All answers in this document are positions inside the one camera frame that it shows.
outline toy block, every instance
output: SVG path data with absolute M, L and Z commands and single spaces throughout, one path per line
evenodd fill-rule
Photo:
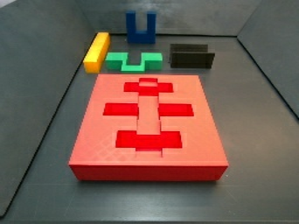
M 83 60 L 86 72 L 88 74 L 98 74 L 102 68 L 104 58 L 107 56 L 110 46 L 110 36 L 107 32 L 99 32 L 94 39 L 88 53 Z
M 98 77 L 70 157 L 79 180 L 211 181 L 227 167 L 198 75 Z
M 171 67 L 211 68 L 215 53 L 208 45 L 171 44 Z
M 136 44 L 154 44 L 155 43 L 155 11 L 147 12 L 147 30 L 136 30 L 136 12 L 130 10 L 126 13 L 126 30 L 127 30 L 127 43 Z
M 107 69 L 120 70 L 122 73 L 142 74 L 146 70 L 162 70 L 163 55 L 159 52 L 142 52 L 140 65 L 128 65 L 127 52 L 110 52 L 107 54 Z

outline red cross-shaped slot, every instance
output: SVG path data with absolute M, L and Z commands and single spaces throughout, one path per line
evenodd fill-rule
M 160 116 L 194 116 L 191 104 L 159 103 L 159 93 L 172 93 L 174 84 L 156 78 L 126 82 L 126 92 L 138 92 L 138 103 L 107 103 L 104 116 L 136 116 L 136 130 L 116 133 L 116 147 L 136 151 L 182 148 L 180 131 L 162 131 Z

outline black block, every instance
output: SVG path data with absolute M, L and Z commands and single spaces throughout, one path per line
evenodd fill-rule
M 211 68 L 214 57 L 208 45 L 171 44 L 172 68 Z

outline gray wall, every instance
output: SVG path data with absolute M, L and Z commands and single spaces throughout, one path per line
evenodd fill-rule
M 0 9 L 0 216 L 94 36 L 72 0 L 20 0 Z
M 260 0 L 78 0 L 94 29 L 126 33 L 126 11 L 135 10 L 139 28 L 146 12 L 158 12 L 156 32 L 238 36 Z
M 299 1 L 264 0 L 238 39 L 299 116 Z

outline gray floor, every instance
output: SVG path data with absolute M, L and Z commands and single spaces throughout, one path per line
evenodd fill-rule
M 171 69 L 171 43 L 210 44 L 212 69 Z M 110 51 L 134 62 L 163 52 L 163 73 L 199 75 L 230 168 L 216 183 L 79 182 L 67 163 L 96 79 L 82 66 L 0 221 L 299 221 L 298 120 L 238 40 L 162 36 L 127 46 L 116 36 Z

